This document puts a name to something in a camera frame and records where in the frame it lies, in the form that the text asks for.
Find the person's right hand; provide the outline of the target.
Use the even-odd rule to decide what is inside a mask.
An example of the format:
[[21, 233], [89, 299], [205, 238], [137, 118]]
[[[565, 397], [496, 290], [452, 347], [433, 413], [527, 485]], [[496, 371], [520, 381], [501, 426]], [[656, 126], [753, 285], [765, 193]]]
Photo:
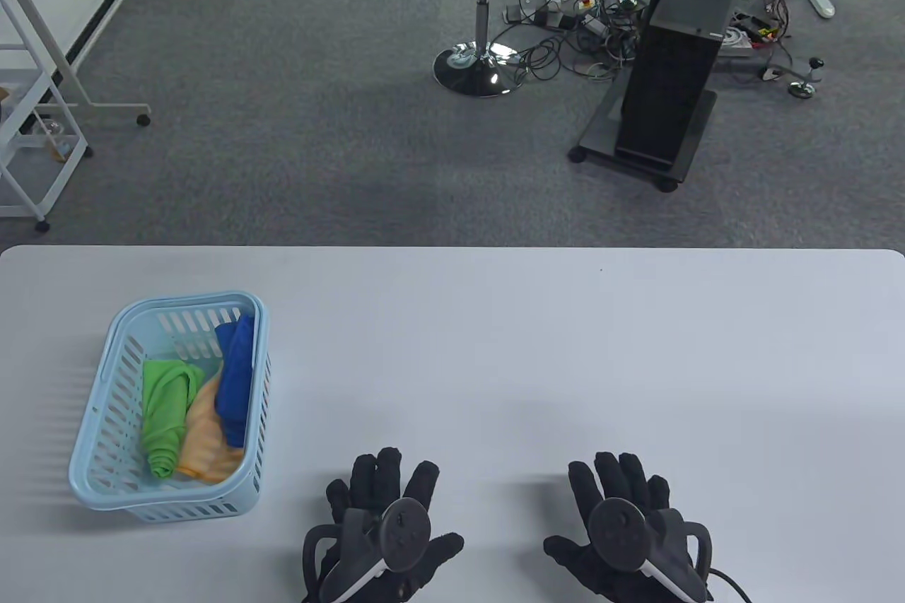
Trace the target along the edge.
[[637, 455], [574, 461], [568, 480], [589, 542], [550, 536], [543, 549], [583, 587], [612, 602], [713, 599], [710, 532], [670, 506], [668, 481], [646, 476]]

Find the person's left hand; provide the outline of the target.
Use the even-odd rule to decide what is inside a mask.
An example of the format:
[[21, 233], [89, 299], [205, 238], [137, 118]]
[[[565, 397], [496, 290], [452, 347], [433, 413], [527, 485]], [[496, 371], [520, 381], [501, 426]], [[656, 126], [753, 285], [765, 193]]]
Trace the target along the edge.
[[421, 461], [402, 486], [401, 461], [394, 447], [359, 455], [327, 486], [332, 522], [304, 538], [305, 601], [407, 602], [462, 551], [459, 533], [432, 536], [437, 465]]

